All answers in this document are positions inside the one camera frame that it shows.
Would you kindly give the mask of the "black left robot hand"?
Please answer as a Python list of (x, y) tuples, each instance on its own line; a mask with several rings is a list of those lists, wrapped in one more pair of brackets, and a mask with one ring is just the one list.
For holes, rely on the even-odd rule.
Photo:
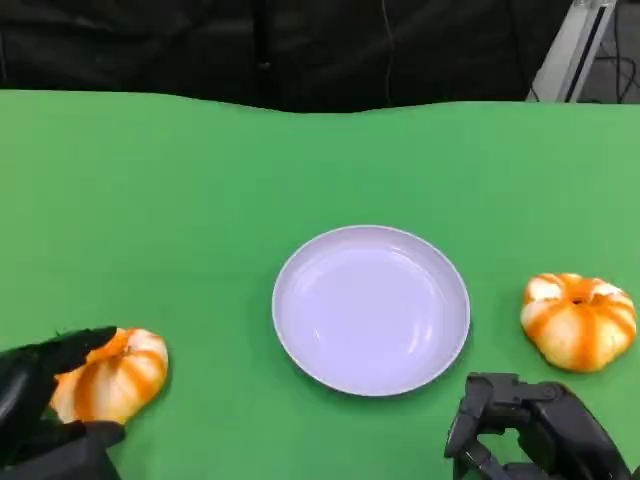
[(56, 376), (82, 365), (114, 326), (83, 329), (1, 353), (1, 477), (118, 479), (107, 449), (125, 438), (110, 421), (62, 424), (44, 417)]

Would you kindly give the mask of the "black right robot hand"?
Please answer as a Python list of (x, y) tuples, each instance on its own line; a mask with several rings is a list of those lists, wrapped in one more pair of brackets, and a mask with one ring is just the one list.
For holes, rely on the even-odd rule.
[[(478, 437), (518, 432), (527, 462), (502, 464)], [(511, 373), (471, 373), (449, 430), (444, 457), (452, 477), (482, 479), (637, 479), (608, 432), (568, 387), (527, 383)]]

